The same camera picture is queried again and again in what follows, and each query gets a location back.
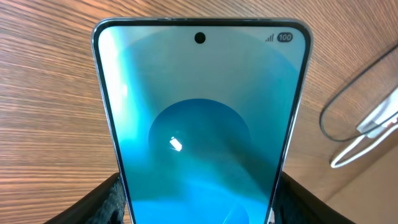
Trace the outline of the blue Galaxy smartphone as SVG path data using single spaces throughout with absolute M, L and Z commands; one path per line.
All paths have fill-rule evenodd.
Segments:
M 111 17 L 91 46 L 133 223 L 266 223 L 312 51 L 291 18 Z

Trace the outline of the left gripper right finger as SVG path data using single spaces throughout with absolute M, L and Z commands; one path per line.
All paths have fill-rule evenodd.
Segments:
M 272 204 L 275 224 L 354 224 L 282 173 Z

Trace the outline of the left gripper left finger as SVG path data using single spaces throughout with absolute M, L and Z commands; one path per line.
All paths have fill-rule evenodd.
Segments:
M 45 224 L 123 224 L 126 198 L 120 173 L 115 173 Z

